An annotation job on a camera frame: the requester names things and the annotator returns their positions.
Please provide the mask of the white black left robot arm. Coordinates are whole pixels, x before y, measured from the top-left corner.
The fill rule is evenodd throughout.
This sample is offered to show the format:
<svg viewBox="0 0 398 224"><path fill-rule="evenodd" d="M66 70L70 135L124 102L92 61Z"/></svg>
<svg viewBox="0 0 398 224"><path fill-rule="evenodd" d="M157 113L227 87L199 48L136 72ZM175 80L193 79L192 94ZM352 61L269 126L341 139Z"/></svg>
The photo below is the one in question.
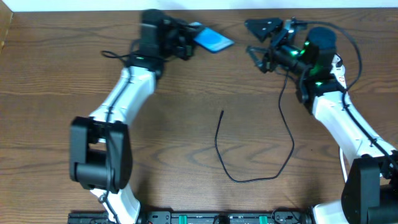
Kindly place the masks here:
<svg viewBox="0 0 398 224"><path fill-rule="evenodd" d="M97 196L110 223L139 223L141 204L129 184L133 162L129 127L154 94L168 58L189 60L195 37L204 30L198 22L158 9L142 12L140 28L127 54L101 51L122 62L120 79L96 110L75 117L70 125L70 178Z"/></svg>

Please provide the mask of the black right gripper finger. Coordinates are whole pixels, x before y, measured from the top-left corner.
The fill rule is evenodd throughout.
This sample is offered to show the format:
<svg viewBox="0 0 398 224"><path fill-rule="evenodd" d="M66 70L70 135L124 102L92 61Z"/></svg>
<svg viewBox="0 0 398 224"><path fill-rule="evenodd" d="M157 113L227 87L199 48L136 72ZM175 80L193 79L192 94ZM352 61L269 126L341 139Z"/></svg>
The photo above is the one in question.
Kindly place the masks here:
<svg viewBox="0 0 398 224"><path fill-rule="evenodd" d="M267 19L248 19L244 22L247 30L255 36L255 38L264 42L272 34L276 34L282 29L283 20L273 17Z"/></svg>
<svg viewBox="0 0 398 224"><path fill-rule="evenodd" d="M269 49L249 45L246 53L259 70L270 70Z"/></svg>

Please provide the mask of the blue Galaxy smartphone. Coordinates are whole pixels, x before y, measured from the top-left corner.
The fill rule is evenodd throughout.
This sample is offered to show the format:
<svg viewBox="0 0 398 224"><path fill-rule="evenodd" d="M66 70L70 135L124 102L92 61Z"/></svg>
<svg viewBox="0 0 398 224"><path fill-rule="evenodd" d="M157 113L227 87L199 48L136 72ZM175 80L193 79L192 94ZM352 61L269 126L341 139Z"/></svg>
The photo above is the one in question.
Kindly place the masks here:
<svg viewBox="0 0 398 224"><path fill-rule="evenodd" d="M199 22L192 22L190 26L197 28L197 34L194 38L195 43L213 54L234 45L233 40Z"/></svg>

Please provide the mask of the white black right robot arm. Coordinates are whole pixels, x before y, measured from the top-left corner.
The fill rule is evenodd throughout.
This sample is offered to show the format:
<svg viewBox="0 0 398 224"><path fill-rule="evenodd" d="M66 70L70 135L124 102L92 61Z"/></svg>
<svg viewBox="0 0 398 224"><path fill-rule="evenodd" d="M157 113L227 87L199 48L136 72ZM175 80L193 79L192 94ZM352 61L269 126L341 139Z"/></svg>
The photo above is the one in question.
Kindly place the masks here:
<svg viewBox="0 0 398 224"><path fill-rule="evenodd" d="M352 104L345 67L336 51L334 24L248 19L244 23L266 48L248 47L256 67L295 74L296 93L308 112L340 147L345 186L338 200L315 205L313 223L396 223L397 149L383 140Z"/></svg>

